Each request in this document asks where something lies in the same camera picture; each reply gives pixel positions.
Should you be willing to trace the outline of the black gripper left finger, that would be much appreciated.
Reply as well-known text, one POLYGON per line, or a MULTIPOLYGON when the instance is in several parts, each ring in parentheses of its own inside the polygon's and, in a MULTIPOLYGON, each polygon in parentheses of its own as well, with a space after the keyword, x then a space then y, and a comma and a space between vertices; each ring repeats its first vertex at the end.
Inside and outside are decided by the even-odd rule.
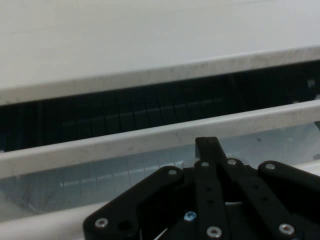
POLYGON ((193 167, 164 166, 89 215, 87 240, 224 240, 228 221, 216 137, 195 140, 193 167))

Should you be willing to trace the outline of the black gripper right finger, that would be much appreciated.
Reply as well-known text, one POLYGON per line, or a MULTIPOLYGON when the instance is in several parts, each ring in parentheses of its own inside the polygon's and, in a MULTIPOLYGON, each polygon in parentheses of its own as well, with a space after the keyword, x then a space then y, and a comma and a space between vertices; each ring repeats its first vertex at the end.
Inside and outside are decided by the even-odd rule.
POLYGON ((227 158, 217 137, 206 142, 209 158, 231 183, 252 214, 252 230, 266 240, 320 238, 320 178, 277 162, 265 161, 257 170, 227 158))

